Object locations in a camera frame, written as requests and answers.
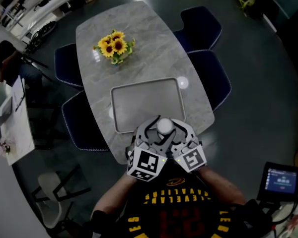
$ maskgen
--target dark blue chair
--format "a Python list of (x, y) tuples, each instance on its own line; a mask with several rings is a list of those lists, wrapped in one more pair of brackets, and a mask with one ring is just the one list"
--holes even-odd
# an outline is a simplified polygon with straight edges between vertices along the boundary
[(188, 53), (215, 111), (229, 96), (231, 84), (220, 61), (211, 50)]
[(62, 113), (71, 139), (79, 150), (109, 151), (90, 109), (85, 91), (66, 101), (62, 105)]
[(184, 28), (173, 32), (186, 52), (212, 49), (218, 41), (222, 27), (204, 6), (181, 12)]
[(54, 52), (56, 78), (78, 90), (83, 90), (83, 82), (79, 71), (76, 44), (68, 44)]

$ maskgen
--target yellow sunflower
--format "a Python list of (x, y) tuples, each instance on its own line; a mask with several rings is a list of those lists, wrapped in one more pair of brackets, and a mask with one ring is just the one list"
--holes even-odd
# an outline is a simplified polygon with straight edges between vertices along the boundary
[(111, 35), (111, 38), (113, 41), (115, 41), (116, 39), (123, 39), (125, 37), (125, 34), (123, 32), (114, 32)]
[(106, 58), (112, 58), (115, 52), (113, 47), (107, 43), (103, 44), (101, 51)]
[(127, 50), (127, 43), (122, 39), (116, 39), (112, 43), (112, 46), (114, 51), (117, 52), (119, 55)]
[(98, 46), (100, 48), (102, 48), (103, 46), (107, 46), (111, 43), (111, 36), (107, 35), (106, 37), (102, 38), (99, 42), (98, 42)]

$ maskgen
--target gray tray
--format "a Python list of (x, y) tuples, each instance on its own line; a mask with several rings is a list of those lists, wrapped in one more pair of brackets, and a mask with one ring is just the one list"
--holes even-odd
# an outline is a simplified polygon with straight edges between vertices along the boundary
[(185, 121), (185, 111), (176, 78), (163, 78), (117, 86), (110, 91), (115, 130), (135, 129), (157, 115)]

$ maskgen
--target dark floor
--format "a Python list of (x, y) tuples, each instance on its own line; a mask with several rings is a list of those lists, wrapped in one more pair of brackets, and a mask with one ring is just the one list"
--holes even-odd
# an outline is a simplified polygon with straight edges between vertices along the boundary
[[(58, 22), (57, 29), (33, 55), (50, 67), (54, 77), (54, 50), (75, 42), (78, 25), (114, 6), (139, 0), (97, 0)], [(211, 168), (235, 183), (248, 199), (258, 192), (266, 161), (292, 165), (298, 147), (298, 77), (282, 42), (262, 21), (238, 8), (236, 0), (143, 0), (171, 30), (182, 28), (180, 12), (204, 5), (223, 26), (214, 51), (232, 84), (232, 93), (215, 112), (215, 123), (201, 139)], [(62, 104), (76, 92), (63, 84), (50, 86), (50, 103)], [(60, 117), (59, 130), (66, 131)], [(77, 163), (83, 183), (92, 192), (76, 200), (74, 220), (89, 219), (93, 205), (120, 177), (126, 167), (110, 152), (83, 152), (70, 140), (57, 141), (51, 151), (35, 150), (16, 167), (25, 189), (37, 187), (37, 177), (47, 170), (69, 172)]]

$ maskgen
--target screen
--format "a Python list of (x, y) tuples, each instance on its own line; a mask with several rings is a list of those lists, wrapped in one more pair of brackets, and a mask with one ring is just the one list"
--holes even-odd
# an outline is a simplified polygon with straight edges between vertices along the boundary
[(297, 175), (295, 172), (268, 169), (265, 190), (294, 194)]

